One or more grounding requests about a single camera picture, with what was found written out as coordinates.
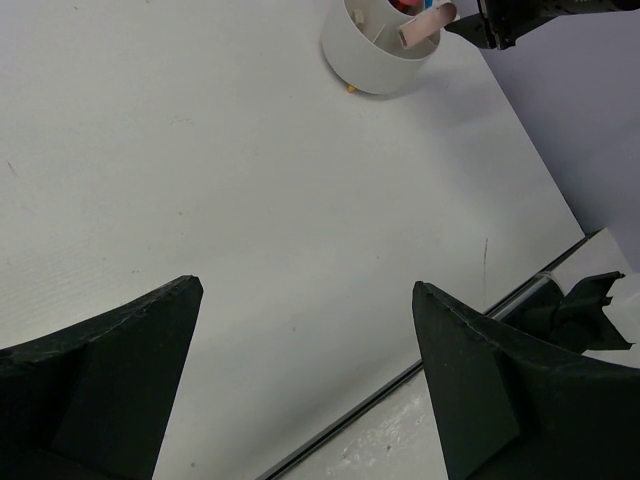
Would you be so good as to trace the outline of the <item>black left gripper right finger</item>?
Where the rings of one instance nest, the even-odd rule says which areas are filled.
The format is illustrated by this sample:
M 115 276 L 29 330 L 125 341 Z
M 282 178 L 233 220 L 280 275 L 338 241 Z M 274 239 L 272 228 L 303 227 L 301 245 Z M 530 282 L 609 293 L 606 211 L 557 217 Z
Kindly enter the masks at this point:
M 639 372 L 538 340 L 414 286 L 451 479 L 635 479 Z

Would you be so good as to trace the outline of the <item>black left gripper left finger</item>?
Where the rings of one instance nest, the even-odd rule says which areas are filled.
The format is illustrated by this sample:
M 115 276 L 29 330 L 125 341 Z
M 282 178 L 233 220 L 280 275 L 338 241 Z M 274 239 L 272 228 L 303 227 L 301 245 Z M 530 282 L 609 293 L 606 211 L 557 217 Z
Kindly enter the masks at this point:
M 202 297 L 181 276 L 2 349 L 2 478 L 152 478 Z

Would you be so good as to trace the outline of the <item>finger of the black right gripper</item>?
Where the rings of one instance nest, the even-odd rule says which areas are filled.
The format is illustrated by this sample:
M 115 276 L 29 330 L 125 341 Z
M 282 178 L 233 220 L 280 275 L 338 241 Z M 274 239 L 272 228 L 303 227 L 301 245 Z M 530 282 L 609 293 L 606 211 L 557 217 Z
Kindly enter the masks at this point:
M 460 36 L 479 49 L 493 48 L 491 31 L 480 13 L 455 20 L 446 25 L 445 30 Z

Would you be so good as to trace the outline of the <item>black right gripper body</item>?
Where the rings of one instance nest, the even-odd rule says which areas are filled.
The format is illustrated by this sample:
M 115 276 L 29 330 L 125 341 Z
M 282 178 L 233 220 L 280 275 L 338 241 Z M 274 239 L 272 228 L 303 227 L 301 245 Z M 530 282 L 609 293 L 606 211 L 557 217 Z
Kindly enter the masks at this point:
M 480 1 L 478 6 L 484 36 L 478 47 L 506 50 L 555 18 L 635 11 L 639 0 L 506 0 Z

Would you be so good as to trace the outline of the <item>orange highlighter cap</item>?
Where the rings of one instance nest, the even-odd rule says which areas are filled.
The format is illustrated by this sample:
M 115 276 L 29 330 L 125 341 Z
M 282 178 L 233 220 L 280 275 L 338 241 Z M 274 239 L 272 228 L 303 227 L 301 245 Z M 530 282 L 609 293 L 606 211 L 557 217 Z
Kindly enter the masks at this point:
M 391 0 L 390 3 L 400 12 L 408 14 L 416 6 L 420 5 L 418 0 Z

